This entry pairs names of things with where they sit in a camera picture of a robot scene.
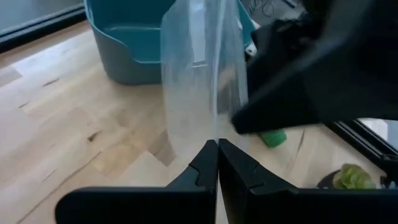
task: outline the baseboard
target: baseboard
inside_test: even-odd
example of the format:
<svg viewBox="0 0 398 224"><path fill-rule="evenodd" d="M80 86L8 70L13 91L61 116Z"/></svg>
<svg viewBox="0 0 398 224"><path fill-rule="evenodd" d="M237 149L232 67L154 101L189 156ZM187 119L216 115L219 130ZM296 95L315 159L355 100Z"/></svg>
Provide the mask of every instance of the baseboard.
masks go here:
<svg viewBox="0 0 398 224"><path fill-rule="evenodd" d="M0 34L0 54L86 19L83 4L26 22Z"/></svg>

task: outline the wood grain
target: wood grain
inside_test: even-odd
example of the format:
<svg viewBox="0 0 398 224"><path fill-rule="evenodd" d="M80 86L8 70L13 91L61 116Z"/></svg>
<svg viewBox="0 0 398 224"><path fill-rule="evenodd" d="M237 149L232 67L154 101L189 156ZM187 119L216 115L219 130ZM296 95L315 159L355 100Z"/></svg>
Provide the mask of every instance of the wood grain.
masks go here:
<svg viewBox="0 0 398 224"><path fill-rule="evenodd" d="M0 62L0 223L54 223L58 200L79 187L167 185L200 150L170 145L160 86L106 76L86 22ZM383 175L323 126L286 131L276 149L249 137L247 153L298 187L314 187L345 162L375 181ZM226 223L222 200L218 207L217 223Z"/></svg>

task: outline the clear plastic bag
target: clear plastic bag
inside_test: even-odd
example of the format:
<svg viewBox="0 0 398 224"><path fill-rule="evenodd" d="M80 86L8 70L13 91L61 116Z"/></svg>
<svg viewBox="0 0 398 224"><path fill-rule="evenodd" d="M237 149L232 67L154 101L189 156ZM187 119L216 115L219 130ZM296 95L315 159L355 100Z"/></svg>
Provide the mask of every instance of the clear plastic bag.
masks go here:
<svg viewBox="0 0 398 224"><path fill-rule="evenodd" d="M226 138L244 148L230 116L248 100L236 1L176 0L161 27L167 132L177 151Z"/></svg>

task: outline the succulent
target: succulent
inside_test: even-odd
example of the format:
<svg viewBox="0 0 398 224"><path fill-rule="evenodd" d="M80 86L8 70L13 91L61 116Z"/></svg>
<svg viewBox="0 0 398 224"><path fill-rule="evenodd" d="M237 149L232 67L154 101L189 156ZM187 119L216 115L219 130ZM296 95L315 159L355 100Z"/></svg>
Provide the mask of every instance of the succulent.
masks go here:
<svg viewBox="0 0 398 224"><path fill-rule="evenodd" d="M375 189L376 184L371 176L360 166L343 164L339 172L333 177L333 186L336 189Z"/></svg>

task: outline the green bottle cap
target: green bottle cap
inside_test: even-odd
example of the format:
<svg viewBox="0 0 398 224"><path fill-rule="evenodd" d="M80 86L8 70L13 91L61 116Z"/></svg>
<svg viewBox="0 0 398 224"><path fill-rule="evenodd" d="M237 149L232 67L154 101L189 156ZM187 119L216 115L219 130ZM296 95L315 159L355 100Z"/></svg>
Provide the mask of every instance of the green bottle cap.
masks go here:
<svg viewBox="0 0 398 224"><path fill-rule="evenodd" d="M277 147L287 139L286 133L283 129L268 133L261 133L259 134L259 137L269 148Z"/></svg>

